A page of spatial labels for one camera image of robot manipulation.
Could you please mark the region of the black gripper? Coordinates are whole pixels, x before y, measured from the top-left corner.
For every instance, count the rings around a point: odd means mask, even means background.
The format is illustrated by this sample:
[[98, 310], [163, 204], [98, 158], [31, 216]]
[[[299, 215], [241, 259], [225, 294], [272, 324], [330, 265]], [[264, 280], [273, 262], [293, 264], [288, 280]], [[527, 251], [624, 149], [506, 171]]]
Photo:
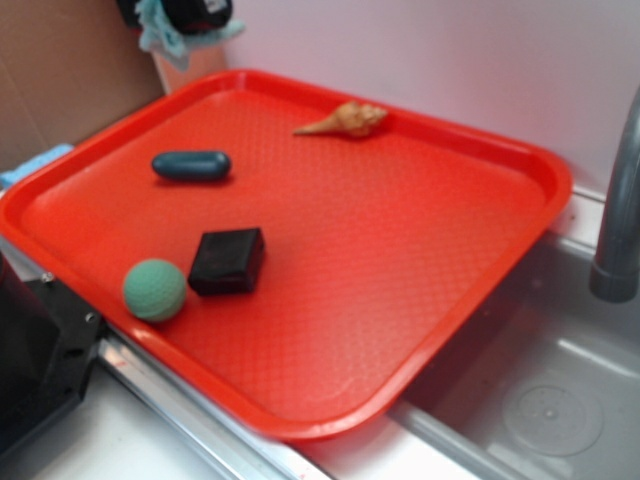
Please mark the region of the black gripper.
[[[127, 27], [139, 27], [137, 0], [116, 0]], [[170, 23], [181, 33], [200, 34], [225, 27], [233, 15], [231, 0], [163, 0]]]

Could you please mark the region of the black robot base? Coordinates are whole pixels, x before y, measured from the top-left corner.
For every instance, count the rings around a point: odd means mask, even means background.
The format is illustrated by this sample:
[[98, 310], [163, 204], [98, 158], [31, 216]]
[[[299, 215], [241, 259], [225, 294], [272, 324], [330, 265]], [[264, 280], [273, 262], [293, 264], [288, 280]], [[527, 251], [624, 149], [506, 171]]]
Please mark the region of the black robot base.
[[21, 280], [1, 258], [1, 457], [82, 403], [102, 315], [60, 280]]

